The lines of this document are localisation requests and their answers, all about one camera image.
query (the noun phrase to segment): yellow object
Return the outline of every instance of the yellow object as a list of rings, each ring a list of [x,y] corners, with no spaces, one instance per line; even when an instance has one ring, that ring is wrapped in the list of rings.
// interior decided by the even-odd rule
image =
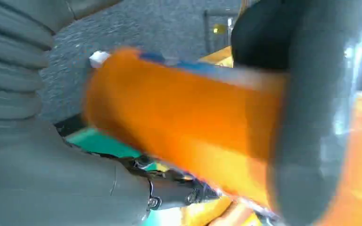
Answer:
[[[213,33],[225,34],[227,32],[227,26],[224,24],[215,24],[213,27]]]
[[[192,204],[182,210],[182,225],[183,226],[206,226],[214,219],[221,216],[231,205],[232,200],[223,196],[218,200]]]
[[[262,223],[260,223],[260,220],[257,218],[256,214],[252,213],[252,215],[250,215],[250,217],[242,226],[262,226]]]
[[[231,47],[226,47],[223,49],[220,49],[219,51],[212,53],[210,55],[207,55],[203,58],[200,59],[200,61],[203,62],[207,62],[207,63],[211,63],[211,64],[219,64],[221,62],[223,62],[226,59],[232,59],[231,56]]]

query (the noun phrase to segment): orange cylinder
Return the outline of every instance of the orange cylinder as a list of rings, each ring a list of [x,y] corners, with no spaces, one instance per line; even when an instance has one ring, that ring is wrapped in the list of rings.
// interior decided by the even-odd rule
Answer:
[[[225,83],[122,49],[92,77],[84,115],[103,132],[227,194],[276,209],[266,170],[284,84],[285,76],[258,71]],[[343,179],[321,225],[362,220],[362,96],[355,115]]]

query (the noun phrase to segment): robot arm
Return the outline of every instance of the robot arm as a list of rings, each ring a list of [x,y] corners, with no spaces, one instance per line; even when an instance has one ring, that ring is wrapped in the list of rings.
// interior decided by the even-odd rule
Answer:
[[[36,117],[53,34],[117,2],[0,0],[0,225],[139,225],[150,209],[210,196],[197,181],[86,153]]]

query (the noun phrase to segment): teal surface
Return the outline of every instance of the teal surface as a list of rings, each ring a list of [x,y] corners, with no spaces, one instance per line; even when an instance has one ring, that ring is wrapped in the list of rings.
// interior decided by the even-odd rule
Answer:
[[[86,151],[112,154],[117,157],[138,157],[140,153],[108,136],[98,133],[94,129],[85,129],[67,137],[68,142],[82,147]],[[152,211],[143,226],[161,226],[160,211]]]

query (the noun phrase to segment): screw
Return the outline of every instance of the screw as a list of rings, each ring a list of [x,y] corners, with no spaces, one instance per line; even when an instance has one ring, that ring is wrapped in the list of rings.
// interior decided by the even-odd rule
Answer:
[[[196,200],[196,195],[194,192],[192,192],[191,194],[189,194],[187,196],[187,202],[188,203],[193,203]]]
[[[159,204],[159,200],[155,197],[150,198],[148,201],[148,206],[151,208],[156,207],[158,204]]]

